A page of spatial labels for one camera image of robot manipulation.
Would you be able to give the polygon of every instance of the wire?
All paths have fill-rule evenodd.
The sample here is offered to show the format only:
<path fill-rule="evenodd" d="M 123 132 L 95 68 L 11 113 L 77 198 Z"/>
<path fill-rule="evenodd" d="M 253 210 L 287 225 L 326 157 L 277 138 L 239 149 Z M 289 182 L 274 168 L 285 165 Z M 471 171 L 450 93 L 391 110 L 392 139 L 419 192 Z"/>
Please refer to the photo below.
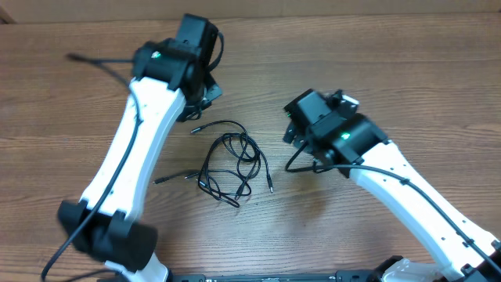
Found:
<path fill-rule="evenodd" d="M 437 212 L 438 214 L 440 214 L 440 216 L 454 229 L 454 231 L 456 231 L 456 234 L 460 235 L 461 238 L 463 238 L 464 240 L 464 243 L 466 243 L 466 245 L 468 246 L 471 246 L 471 248 L 473 248 L 477 253 L 478 255 L 480 255 L 499 275 L 501 275 L 501 268 L 499 268 L 498 265 L 496 265 L 496 263 L 494 261 L 492 261 L 492 259 L 487 255 L 485 254 L 474 242 L 473 239 L 469 238 L 454 222 L 451 218 L 449 218 L 449 216 L 445 213 L 445 211 L 443 211 L 438 205 L 437 203 L 435 203 L 431 198 L 430 196 L 428 196 L 424 191 L 421 190 L 421 188 L 419 188 L 416 184 L 412 183 L 410 181 L 410 179 L 407 179 L 403 176 L 400 176 L 400 175 L 397 175 L 393 172 L 389 172 L 389 171 L 386 171 L 384 169 L 381 169 L 381 168 L 375 168 L 375 167 L 371 167 L 371 166 L 368 166 L 368 165 L 361 165 L 361 164 L 333 164 L 333 165 L 320 165 L 320 166 L 317 166 L 316 165 L 316 162 L 313 162 L 313 166 L 311 167 L 303 167 L 303 168 L 289 168 L 290 165 L 293 163 L 293 161 L 296 159 L 296 157 L 306 148 L 306 146 L 308 145 L 308 142 L 304 142 L 303 145 L 297 150 L 297 152 L 292 156 L 292 158 L 287 162 L 286 164 L 286 167 L 285 167 L 285 170 L 286 172 L 309 172 L 309 171 L 313 171 L 314 173 L 323 173 L 323 172 L 327 172 L 331 169 L 339 169 L 339 168 L 347 168 L 347 169 L 364 169 L 364 170 L 367 170 L 367 171 L 371 171 L 371 172 L 378 172 L 380 174 L 383 174 L 383 175 L 387 175 L 387 176 L 390 176 L 394 179 L 397 179 L 398 181 L 400 181 L 400 183 L 402 185 L 407 185 L 411 188 L 413 188 L 419 195 L 421 195 L 421 197 L 424 198 L 424 200 L 426 200 Z"/>
<path fill-rule="evenodd" d="M 249 180 L 253 179 L 256 177 L 259 173 L 259 170 L 261 169 L 261 157 L 263 158 L 263 161 L 265 162 L 265 167 L 266 167 L 266 179 L 268 181 L 268 187 L 270 190 L 270 193 L 273 193 L 273 182 L 272 182 L 272 177 L 269 174 L 269 167 L 268 167 L 268 160 L 266 159 L 265 154 L 259 149 L 259 146 L 256 144 L 254 139 L 252 139 L 248 134 L 247 130 L 238 122 L 236 121 L 214 121 L 211 123 L 208 123 L 206 125 L 202 125 L 198 128 L 195 128 L 194 130 L 191 131 L 192 134 L 195 134 L 197 132 L 200 132 L 201 130 L 212 126 L 212 125 L 218 125 L 221 123 L 231 123 L 234 125 L 239 126 L 242 129 L 242 133 L 225 133 L 219 138 L 217 138 L 211 145 L 211 148 L 209 149 L 209 152 L 207 153 L 207 156 L 205 157 L 204 164 L 202 165 L 202 169 L 198 173 L 193 173 L 193 170 L 189 171 L 184 171 L 184 172 L 178 172 L 174 175 L 166 176 L 163 178 L 159 178 L 154 181 L 154 183 L 162 183 L 164 181 L 167 181 L 169 179 L 172 179 L 176 176 L 180 176 L 185 173 L 191 173 L 191 175 L 188 175 L 185 177 L 185 179 L 192 178 L 194 176 L 198 176 L 197 182 L 198 182 L 198 187 L 205 193 L 211 195 L 214 199 L 217 201 L 223 201 L 226 204 L 230 204 L 235 208 L 239 208 L 240 204 L 237 202 L 240 197 L 242 196 L 250 196 L 252 193 L 251 186 L 249 185 Z M 240 146 L 242 147 L 242 153 L 240 155 L 235 151 L 232 145 L 232 139 L 237 138 L 240 141 Z M 209 169 L 209 160 L 211 159 L 211 155 L 214 152 L 214 150 L 218 147 L 219 144 L 223 144 L 225 148 L 230 152 L 234 157 L 238 159 L 236 162 L 236 172 L 233 172 L 228 169 Z M 254 155 L 251 156 L 247 152 L 247 148 L 250 147 L 254 151 Z M 244 175 L 241 172 L 241 164 L 242 163 L 251 163 L 252 168 L 250 171 Z M 238 179 L 240 179 L 241 184 L 238 186 L 238 189 L 236 190 L 235 193 L 226 193 L 222 192 L 221 188 L 219 187 L 217 181 L 214 179 L 211 173 L 229 173 L 231 175 L 234 175 Z"/>
<path fill-rule="evenodd" d="M 121 77 L 116 71 L 111 70 L 109 67 L 107 67 L 105 65 L 102 65 L 102 62 L 104 62 L 105 60 L 89 59 L 89 58 L 86 58 L 82 55 L 73 54 L 73 53 L 67 54 L 67 58 L 71 59 L 71 60 L 80 61 L 80 62 L 90 63 L 91 65 L 98 67 L 101 70 L 107 72 L 109 75 L 116 78 L 121 84 L 123 84 L 127 88 L 129 88 L 129 90 L 131 91 L 131 97 L 134 100 L 134 104 L 135 104 L 135 111 L 136 111 L 135 126 L 134 126 L 134 131 L 132 132 L 132 137 L 127 145 L 127 149 L 125 150 L 124 155 L 121 158 L 120 163 L 117 166 L 117 169 L 115 170 L 115 173 L 111 177 L 110 182 L 108 183 L 105 190 L 103 191 L 103 195 L 101 195 L 101 198 L 98 199 L 94 208 L 88 213 L 88 215 L 80 223 L 80 225 L 77 227 L 77 229 L 75 229 L 75 231 L 68 237 L 68 239 L 61 245 L 61 247 L 59 247 L 59 249 L 56 251 L 56 253 L 47 262 L 47 264 L 45 265 L 44 269 L 42 270 L 42 272 L 40 274 L 40 278 L 42 281 L 45 281 L 45 278 L 47 277 L 47 273 L 49 272 L 51 267 L 54 265 L 56 260 L 63 254 L 64 250 L 66 250 L 68 248 L 68 246 L 71 244 L 71 242 L 73 242 L 73 240 L 82 232 L 82 230 L 87 226 L 87 224 L 90 222 L 92 217 L 97 213 L 99 208 L 101 208 L 101 205 L 103 205 L 104 201 L 106 200 L 106 197 L 108 197 L 108 194 L 113 189 L 113 185 L 117 181 L 118 175 L 120 174 L 120 171 L 124 167 L 125 162 L 129 156 L 129 154 L 132 151 L 132 147 L 134 146 L 135 138 L 138 134 L 139 126 L 142 123 L 141 112 L 139 110 L 139 100 L 138 100 L 137 95 L 134 92 L 134 89 L 129 87 L 128 81 L 125 78 Z"/>

